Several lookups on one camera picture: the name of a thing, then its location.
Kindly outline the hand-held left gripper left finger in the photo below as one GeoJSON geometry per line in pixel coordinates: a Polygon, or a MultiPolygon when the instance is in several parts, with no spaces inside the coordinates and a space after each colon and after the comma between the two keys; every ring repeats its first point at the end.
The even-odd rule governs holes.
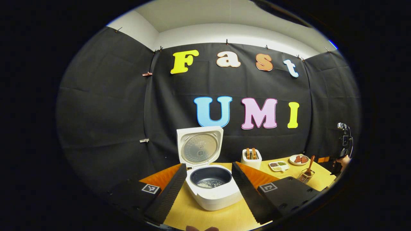
{"type": "Polygon", "coordinates": [[[141,180],[120,182],[106,192],[106,200],[136,220],[161,225],[186,177],[186,164],[176,164],[141,180]]]}

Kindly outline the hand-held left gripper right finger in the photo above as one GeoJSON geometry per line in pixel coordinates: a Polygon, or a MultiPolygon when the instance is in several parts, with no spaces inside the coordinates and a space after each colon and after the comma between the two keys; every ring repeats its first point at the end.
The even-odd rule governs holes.
{"type": "Polygon", "coordinates": [[[238,161],[232,162],[232,178],[261,225],[292,215],[320,194],[292,176],[279,179],[238,161]]]}

